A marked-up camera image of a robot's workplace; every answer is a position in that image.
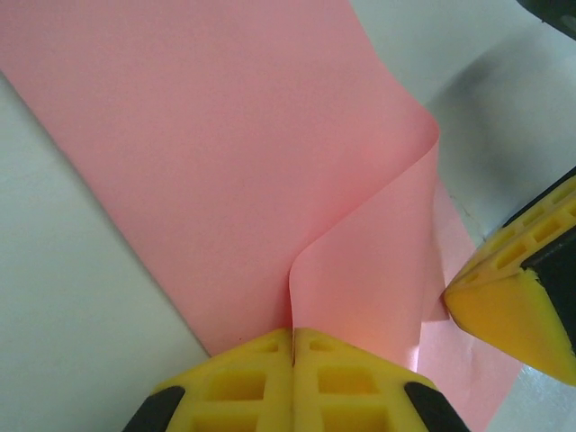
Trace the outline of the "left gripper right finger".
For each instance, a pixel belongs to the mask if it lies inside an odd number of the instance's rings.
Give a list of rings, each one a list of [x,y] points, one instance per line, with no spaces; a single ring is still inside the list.
[[[295,431],[467,431],[425,376],[311,328],[295,330]]]

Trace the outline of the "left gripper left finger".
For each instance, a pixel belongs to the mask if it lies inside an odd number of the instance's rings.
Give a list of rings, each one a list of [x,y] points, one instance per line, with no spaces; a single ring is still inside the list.
[[[281,328],[160,384],[127,431],[291,431],[293,335]]]

